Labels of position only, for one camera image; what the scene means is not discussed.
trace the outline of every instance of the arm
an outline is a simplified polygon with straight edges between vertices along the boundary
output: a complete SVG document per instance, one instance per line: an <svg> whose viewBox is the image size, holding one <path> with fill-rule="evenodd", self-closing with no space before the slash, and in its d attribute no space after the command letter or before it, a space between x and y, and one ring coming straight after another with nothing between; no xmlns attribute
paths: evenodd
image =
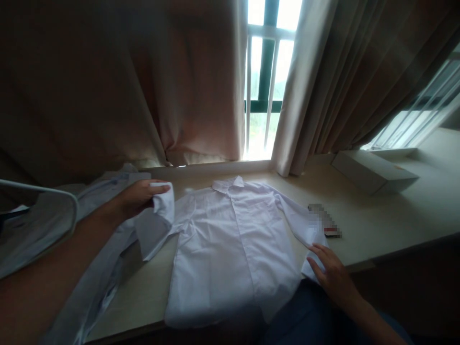
<svg viewBox="0 0 460 345"><path fill-rule="evenodd" d="M143 180L82 219L74 235L48 255L0 281L0 343L37 343L71 295L99 251L125 220L150 207L154 194Z"/></svg>
<svg viewBox="0 0 460 345"><path fill-rule="evenodd" d="M387 324L377 311L366 302L344 265L335 253L320 244L314 244L309 249L323 263L326 272L323 273L313 258L307 258L321 286L329 298L337 304L376 344L406 344L406 342Z"/></svg>

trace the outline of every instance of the clothes hanger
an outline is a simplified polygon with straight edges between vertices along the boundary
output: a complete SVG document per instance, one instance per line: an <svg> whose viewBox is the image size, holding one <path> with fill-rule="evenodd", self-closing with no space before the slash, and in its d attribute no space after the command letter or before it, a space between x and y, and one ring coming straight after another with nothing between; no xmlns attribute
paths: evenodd
<svg viewBox="0 0 460 345"><path fill-rule="evenodd" d="M15 272L17 272L19 269L22 269L22 268L30 265L32 262L36 261L38 258L40 258L43 255L49 253L50 251L55 249L57 246L61 245L63 242L65 242L70 237L72 237L72 235L73 235L73 233L75 231L75 225L77 223L77 216L78 216L78 212L79 212L78 200L77 200L77 198L76 198L76 196L74 194L69 193L69 192L65 192L65 191L61 191L61 190L58 190L58 189L54 189L54 188L40 187L40 186L36 186L36 185L32 185L32 184L23 184L23 183L13 182L13 181L8 181L8 180L3 180L3 179L0 179L0 185L4 185L4 186L7 186L7 187L21 188L21 189L31 189L31 190L35 190L35 191L39 191L39 192L52 192L52 193L66 195L66 196L70 197L70 199L72 201L72 205L73 205L73 215L72 215L72 221L71 221L71 224L70 224L70 229L65 233L65 235L63 235L58 241L56 241L54 244L49 246L47 249L42 251L39 255L37 255L35 258L33 258L30 262L28 262L27 264L23 265L22 267L19 267Z"/></svg>

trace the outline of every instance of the window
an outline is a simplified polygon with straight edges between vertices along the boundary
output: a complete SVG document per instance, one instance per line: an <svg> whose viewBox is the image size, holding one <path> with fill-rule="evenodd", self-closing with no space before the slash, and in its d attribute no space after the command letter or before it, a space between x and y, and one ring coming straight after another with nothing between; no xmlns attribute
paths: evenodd
<svg viewBox="0 0 460 345"><path fill-rule="evenodd" d="M248 2L243 158L262 160L272 155L302 0Z"/></svg>
<svg viewBox="0 0 460 345"><path fill-rule="evenodd" d="M460 45L420 92L362 150L388 150L417 147L448 114L447 107L460 92Z"/></svg>

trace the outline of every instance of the wall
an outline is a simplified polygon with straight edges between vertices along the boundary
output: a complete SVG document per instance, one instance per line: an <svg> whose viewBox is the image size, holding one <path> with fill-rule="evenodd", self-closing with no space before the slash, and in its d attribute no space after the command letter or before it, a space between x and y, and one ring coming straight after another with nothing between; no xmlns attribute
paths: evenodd
<svg viewBox="0 0 460 345"><path fill-rule="evenodd" d="M460 108L449 116L442 124L442 128L460 130Z"/></svg>

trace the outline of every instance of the shirt collar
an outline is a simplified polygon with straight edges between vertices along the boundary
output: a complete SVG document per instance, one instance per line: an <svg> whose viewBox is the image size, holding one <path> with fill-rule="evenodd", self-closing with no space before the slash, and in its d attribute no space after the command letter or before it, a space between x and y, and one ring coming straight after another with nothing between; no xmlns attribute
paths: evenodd
<svg viewBox="0 0 460 345"><path fill-rule="evenodd" d="M212 184L212 189L217 190L223 194L226 194L230 187L237 186L237 187L244 187L243 178L241 176L237 176L235 178L225 180L225 181L214 181Z"/></svg>

